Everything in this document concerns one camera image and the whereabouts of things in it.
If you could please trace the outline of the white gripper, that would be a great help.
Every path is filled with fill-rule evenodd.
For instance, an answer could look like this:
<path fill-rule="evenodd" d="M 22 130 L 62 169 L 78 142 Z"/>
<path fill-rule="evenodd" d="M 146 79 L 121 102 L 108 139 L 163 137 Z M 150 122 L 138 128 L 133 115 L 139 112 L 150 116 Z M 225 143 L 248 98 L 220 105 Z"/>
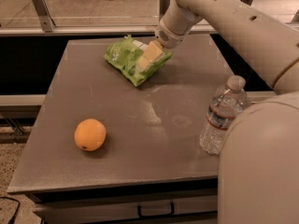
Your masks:
<path fill-rule="evenodd" d="M 187 8 L 179 6 L 175 0 L 171 0 L 155 30 L 155 37 L 158 41 L 149 42 L 137 61 L 137 70 L 139 72 L 147 71 L 154 61 L 162 55 L 163 47 L 172 49 L 178 46 L 193 26 L 202 19 L 201 16 L 192 13 Z"/>

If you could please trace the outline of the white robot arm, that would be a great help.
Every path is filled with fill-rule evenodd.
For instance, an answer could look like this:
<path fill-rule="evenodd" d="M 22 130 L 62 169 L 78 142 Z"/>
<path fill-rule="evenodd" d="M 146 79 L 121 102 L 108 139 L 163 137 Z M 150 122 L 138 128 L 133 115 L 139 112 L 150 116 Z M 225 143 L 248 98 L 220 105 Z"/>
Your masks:
<path fill-rule="evenodd" d="M 239 0 L 170 0 L 156 39 L 174 48 L 200 20 L 269 88 L 226 134 L 218 224 L 299 224 L 299 31 Z"/>

